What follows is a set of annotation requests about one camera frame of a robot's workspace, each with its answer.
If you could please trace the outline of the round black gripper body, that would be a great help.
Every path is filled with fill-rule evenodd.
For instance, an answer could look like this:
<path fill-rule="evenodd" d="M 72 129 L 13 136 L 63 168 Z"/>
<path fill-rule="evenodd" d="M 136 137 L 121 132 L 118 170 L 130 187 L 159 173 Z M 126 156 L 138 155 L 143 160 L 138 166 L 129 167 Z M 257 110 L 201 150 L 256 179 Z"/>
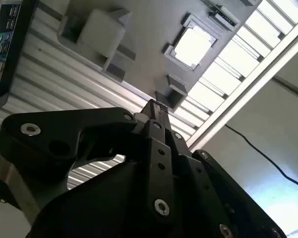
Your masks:
<path fill-rule="evenodd" d="M 220 238 L 222 206 L 196 160 L 122 163 L 55 198 L 31 238 Z"/>

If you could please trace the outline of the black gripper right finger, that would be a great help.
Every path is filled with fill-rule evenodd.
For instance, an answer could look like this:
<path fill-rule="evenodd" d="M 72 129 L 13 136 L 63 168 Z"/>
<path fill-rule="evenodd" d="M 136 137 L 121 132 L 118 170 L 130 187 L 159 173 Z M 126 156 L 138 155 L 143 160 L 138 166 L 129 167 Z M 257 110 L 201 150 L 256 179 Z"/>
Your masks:
<path fill-rule="evenodd" d="M 284 238 L 282 229 L 204 150 L 191 153 L 161 108 L 181 238 Z"/>

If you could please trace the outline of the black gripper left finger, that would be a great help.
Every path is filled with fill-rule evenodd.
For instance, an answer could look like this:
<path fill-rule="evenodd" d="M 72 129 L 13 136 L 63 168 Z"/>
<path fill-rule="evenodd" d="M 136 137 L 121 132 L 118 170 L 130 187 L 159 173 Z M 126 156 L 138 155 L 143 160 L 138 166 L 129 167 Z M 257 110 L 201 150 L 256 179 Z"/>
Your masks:
<path fill-rule="evenodd" d="M 14 114 L 1 126 L 1 180 L 30 224 L 55 198 L 122 163 L 172 163 L 159 104 Z"/>

